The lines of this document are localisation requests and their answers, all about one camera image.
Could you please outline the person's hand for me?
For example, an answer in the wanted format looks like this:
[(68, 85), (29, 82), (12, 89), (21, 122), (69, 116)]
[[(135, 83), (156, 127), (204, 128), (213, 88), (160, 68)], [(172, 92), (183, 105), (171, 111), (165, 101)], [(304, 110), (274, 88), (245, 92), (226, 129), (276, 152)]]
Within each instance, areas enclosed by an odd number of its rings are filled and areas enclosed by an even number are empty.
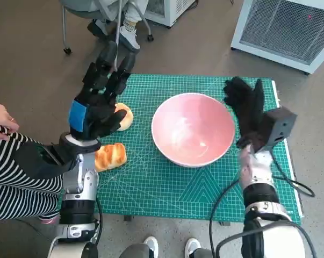
[[(17, 132), (19, 125), (7, 112), (5, 106), (0, 104), (0, 126), (6, 127), (11, 133)], [(0, 140), (9, 140), (6, 134), (0, 133)]]

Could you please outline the right robot hand black glove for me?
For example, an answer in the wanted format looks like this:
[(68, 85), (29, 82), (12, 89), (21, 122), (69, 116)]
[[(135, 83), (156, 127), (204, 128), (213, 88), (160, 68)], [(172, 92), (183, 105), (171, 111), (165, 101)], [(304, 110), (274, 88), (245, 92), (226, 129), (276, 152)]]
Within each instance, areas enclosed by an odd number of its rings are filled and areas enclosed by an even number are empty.
[(263, 118), (264, 90), (262, 80), (257, 79), (252, 88), (242, 78), (234, 77), (225, 82), (224, 102), (237, 117), (241, 138), (237, 142), (240, 149), (252, 144), (257, 151), (263, 142), (258, 130)]

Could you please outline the left robot hand blue tape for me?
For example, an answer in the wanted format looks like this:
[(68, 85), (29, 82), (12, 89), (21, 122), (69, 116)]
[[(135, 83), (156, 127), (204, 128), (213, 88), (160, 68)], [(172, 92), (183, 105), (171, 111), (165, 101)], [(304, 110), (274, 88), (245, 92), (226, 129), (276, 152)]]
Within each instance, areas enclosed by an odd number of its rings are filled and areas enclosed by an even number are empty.
[(116, 110), (116, 98), (127, 86), (135, 54), (128, 53), (119, 68), (111, 71), (117, 51), (117, 44), (109, 41), (83, 77), (82, 90), (69, 112), (70, 134), (77, 140), (95, 140), (112, 134), (127, 114), (126, 110)]

